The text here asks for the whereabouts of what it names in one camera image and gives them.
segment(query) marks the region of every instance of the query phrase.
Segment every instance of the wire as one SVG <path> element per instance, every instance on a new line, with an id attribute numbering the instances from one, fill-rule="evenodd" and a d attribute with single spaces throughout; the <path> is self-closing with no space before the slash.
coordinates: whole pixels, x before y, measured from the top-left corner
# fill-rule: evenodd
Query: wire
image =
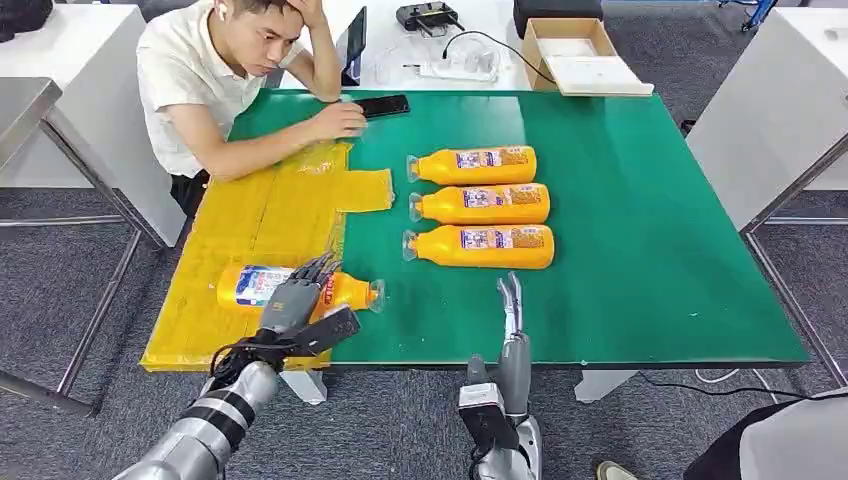
<path id="1" fill-rule="evenodd" d="M 771 385 L 768 384 L 765 377 L 763 377 L 763 375 L 760 373 L 760 371 L 757 370 L 756 368 L 752 368 L 751 370 L 754 372 L 754 375 L 756 375 L 757 378 L 760 380 L 760 383 L 763 384 L 763 387 L 766 390 L 771 390 Z M 730 373 L 728 373 L 727 375 L 722 375 L 721 377 L 718 377 L 718 378 L 705 378 L 701 374 L 701 371 L 696 368 L 695 369 L 695 376 L 698 377 L 698 380 L 700 380 L 704 383 L 716 384 L 716 383 L 721 383 L 721 382 L 729 379 L 730 377 L 736 375 L 739 372 L 740 372 L 740 369 L 736 368 L 734 370 L 731 370 Z M 780 400 L 777 399 L 777 396 L 775 394 L 770 393 L 769 395 L 771 395 L 771 399 L 772 399 L 772 401 L 774 401 L 775 404 L 780 403 Z"/>
<path id="2" fill-rule="evenodd" d="M 218 356 L 221 355 L 221 352 L 224 350 L 235 350 L 240 349 L 244 350 L 247 348 L 254 348 L 256 350 L 290 350 L 295 347 L 296 344 L 294 342 L 269 345 L 265 343 L 253 343 L 253 342 L 237 342 L 231 343 L 229 345 L 224 345 L 223 347 L 215 350 L 215 353 L 212 354 L 212 361 L 209 362 L 209 376 L 215 376 L 215 366 L 218 364 Z"/>
<path id="3" fill-rule="evenodd" d="M 832 395 L 822 395 L 822 396 L 819 396 L 819 397 L 809 397 L 807 395 L 801 395 L 800 393 L 783 392 L 783 391 L 780 391 L 780 390 L 771 390 L 771 389 L 757 388 L 757 387 L 737 388 L 735 390 L 729 390 L 729 391 L 726 391 L 726 392 L 708 392 L 708 391 L 702 390 L 698 387 L 693 387 L 691 385 L 683 385 L 683 384 L 680 384 L 680 383 L 658 383 L 658 382 L 655 382 L 655 381 L 651 380 L 650 378 L 648 378 L 648 376 L 645 375 L 641 371 L 639 372 L 639 376 L 641 376 L 643 379 L 645 379 L 646 382 L 650 383 L 651 385 L 653 385 L 655 387 L 685 388 L 686 390 L 692 390 L 693 392 L 703 393 L 704 395 L 709 395 L 711 397 L 726 397 L 726 396 L 729 396 L 729 395 L 736 395 L 737 393 L 743 393 L 743 392 L 760 392 L 760 393 L 776 393 L 778 395 L 785 395 L 787 397 L 798 398 L 798 399 L 801 399 L 801 400 L 812 400 L 814 402 L 819 402 L 819 401 L 822 401 L 822 400 L 830 400 L 832 398 L 848 398 L 848 392 L 846 392 L 846 393 L 834 393 Z"/>
<path id="4" fill-rule="evenodd" d="M 541 70 L 539 70 L 538 68 L 536 68 L 536 66 L 535 66 L 535 65 L 533 65 L 532 63 L 530 63 L 530 61 L 529 61 L 529 60 L 527 60 L 526 58 L 524 58 L 524 55 L 522 55 L 522 54 L 521 54 L 521 52 L 519 52 L 518 50 L 516 50 L 516 49 L 512 48 L 511 46 L 509 46 L 509 45 L 505 44 L 504 42 L 502 42 L 502 41 L 500 41 L 500 40 L 496 40 L 495 38 L 493 38 L 493 37 L 492 37 L 491 35 L 489 35 L 488 33 L 481 32 L 481 31 L 479 31 L 479 30 L 466 30 L 466 31 L 464 31 L 464 32 L 462 32 L 462 33 L 457 33 L 456 35 L 454 35 L 453 37 L 451 37 L 451 39 L 450 39 L 450 40 L 448 40 L 448 44 L 447 44 L 447 45 L 445 45 L 445 49 L 442 51 L 442 60 L 445 60 L 445 59 L 447 59 L 447 58 L 448 58 L 448 47 L 450 47 L 450 44 L 451 44 L 451 43 L 453 43 L 453 41 L 454 41 L 454 40 L 456 40 L 457 38 L 459 38 L 459 37 L 461 37 L 461 36 L 463 36 L 463 35 L 470 35 L 470 34 L 472 34 L 472 33 L 476 33 L 476 34 L 478 34 L 478 35 L 483 35 L 484 37 L 486 37 L 486 38 L 488 38 L 489 40 L 491 40 L 491 41 L 493 41 L 493 42 L 497 43 L 498 45 L 500 45 L 500 46 L 502 46 L 502 47 L 506 47 L 506 48 L 508 48 L 508 49 L 512 50 L 512 52 L 513 52 L 513 53 L 515 53 L 516 55 L 518 55 L 518 56 L 519 56 L 519 58 L 521 58 L 521 60 L 524 60 L 524 63 L 526 63 L 528 67 L 532 68 L 534 72 L 538 73 L 540 77 L 544 78 L 545 80 L 547 80 L 547 81 L 549 81 L 549 82 L 551 82 L 551 83 L 553 83 L 553 84 L 556 84 L 556 80 L 554 80 L 554 79 L 552 79 L 551 77 L 549 77 L 549 76 L 545 75 L 544 73 L 542 73 L 542 71 L 541 71 Z"/>
<path id="5" fill-rule="evenodd" d="M 695 376 L 696 376 L 696 377 L 698 377 L 698 380 L 700 380 L 700 381 L 702 381 L 702 382 L 704 382 L 704 383 L 710 383 L 710 384 L 712 384 L 712 383 L 721 383 L 721 382 L 723 382 L 723 381 L 727 380 L 728 378 L 730 378 L 730 377 L 732 377 L 732 376 L 736 375 L 737 373 L 739 373 L 739 369 L 738 369 L 738 368 L 737 368 L 736 370 L 731 370 L 731 372 L 730 372 L 730 373 L 728 373 L 727 375 L 723 375 L 723 376 L 718 377 L 718 378 L 704 378 L 704 376 L 703 376 L 703 375 L 701 375 L 701 371 L 700 371 L 700 370 L 698 370 L 697 368 L 695 369 Z"/>
<path id="6" fill-rule="evenodd" d="M 771 390 L 771 385 L 769 385 L 766 379 L 763 378 L 763 375 L 760 373 L 760 371 L 756 368 L 752 368 L 751 370 L 754 372 L 754 375 L 756 375 L 757 378 L 760 379 L 760 383 L 763 384 L 763 387 L 765 387 L 766 390 Z M 777 395 L 775 395 L 774 392 L 769 393 L 769 395 L 771 395 L 771 399 L 775 403 L 775 405 L 780 403 L 780 400 L 777 399 Z"/>
<path id="7" fill-rule="evenodd" d="M 486 451 L 480 451 L 477 449 L 477 445 L 474 445 L 474 448 L 471 449 L 471 465 L 468 467 L 468 480 L 478 480 L 477 476 L 474 475 L 475 469 L 491 450 L 489 448 Z"/>

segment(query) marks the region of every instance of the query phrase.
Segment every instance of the floor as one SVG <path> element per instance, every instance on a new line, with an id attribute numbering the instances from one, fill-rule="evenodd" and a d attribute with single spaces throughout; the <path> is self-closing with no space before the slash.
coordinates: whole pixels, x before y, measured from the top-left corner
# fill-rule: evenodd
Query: floor
<path id="1" fill-rule="evenodd" d="M 675 121 L 696 118 L 749 37 L 741 8 L 607 3 L 620 54 L 656 84 Z M 87 191 L 0 190 L 0 217 L 105 211 Z M 793 208 L 839 213 L 844 194 L 806 195 Z M 0 231 L 0 367 L 55 385 L 129 232 L 119 225 Z M 804 308 L 848 365 L 848 251 L 838 227 L 766 227 L 761 239 Z M 185 408 L 200 374 L 147 374 L 138 365 L 179 258 L 143 245 L 133 260 L 74 393 L 102 403 L 83 419 L 0 392 L 0 478 L 111 478 L 137 460 Z M 691 371 L 650 373 L 695 384 Z M 765 371 L 775 388 L 829 389 L 813 362 Z M 283 390 L 228 467 L 233 479 L 463 478 L 471 441 L 456 415 L 457 371 L 346 371 L 329 375 L 330 401 L 310 407 Z M 531 408 L 544 434 L 545 479 L 593 478 L 603 459 L 642 479 L 678 479 L 709 442 L 767 395 L 715 398 L 634 378 L 591 405 L 573 400 L 575 371 L 536 371 Z M 756 385 L 742 372 L 721 388 Z"/>

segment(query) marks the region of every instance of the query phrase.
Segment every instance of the cardboard box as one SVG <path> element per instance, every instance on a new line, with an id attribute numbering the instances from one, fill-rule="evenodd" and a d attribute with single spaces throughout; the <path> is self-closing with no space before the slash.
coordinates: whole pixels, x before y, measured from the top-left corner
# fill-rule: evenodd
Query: cardboard box
<path id="1" fill-rule="evenodd" d="M 618 56 L 603 23 L 595 18 L 531 18 L 522 53 L 534 90 L 559 90 L 563 95 L 650 95 L 654 86 L 642 83 Z"/>

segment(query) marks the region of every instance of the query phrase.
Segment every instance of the orange bottle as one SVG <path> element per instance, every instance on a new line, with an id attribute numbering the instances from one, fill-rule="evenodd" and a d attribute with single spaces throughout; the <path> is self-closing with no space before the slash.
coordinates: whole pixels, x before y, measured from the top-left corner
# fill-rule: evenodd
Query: orange bottle
<path id="1" fill-rule="evenodd" d="M 407 157 L 406 170 L 410 182 L 421 178 L 439 185 L 532 182 L 536 151 L 527 146 L 439 150 L 426 157 Z"/>
<path id="2" fill-rule="evenodd" d="M 551 210 L 548 187 L 540 183 L 445 187 L 432 195 L 409 196 L 409 218 L 453 225 L 542 223 Z"/>
<path id="3" fill-rule="evenodd" d="M 218 303 L 223 307 L 263 307 L 277 285 L 294 271 L 286 267 L 228 265 L 218 281 Z M 357 280 L 343 272 L 330 277 L 321 292 L 316 310 L 347 303 L 354 310 L 379 312 L 385 301 L 386 282 Z"/>
<path id="4" fill-rule="evenodd" d="M 403 257 L 451 267 L 542 269 L 554 259 L 554 236 L 545 225 L 442 225 L 426 233 L 404 232 Z"/>

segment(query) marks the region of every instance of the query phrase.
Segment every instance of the white cabinet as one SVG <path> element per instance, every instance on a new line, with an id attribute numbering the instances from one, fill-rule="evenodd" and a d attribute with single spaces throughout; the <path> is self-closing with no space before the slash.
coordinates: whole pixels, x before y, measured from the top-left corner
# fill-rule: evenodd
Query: white cabinet
<path id="1" fill-rule="evenodd" d="M 186 217 L 144 125 L 135 57 L 144 27 L 135 5 L 55 5 L 44 28 L 0 44 L 0 76 L 56 82 L 63 94 L 55 108 L 67 121 L 57 127 L 173 246 Z M 38 132 L 0 170 L 0 187 L 91 185 Z"/>
<path id="2" fill-rule="evenodd" d="M 737 229 L 848 134 L 848 38 L 833 27 L 848 9 L 774 9 L 686 139 Z M 808 188 L 848 190 L 848 161 Z"/>

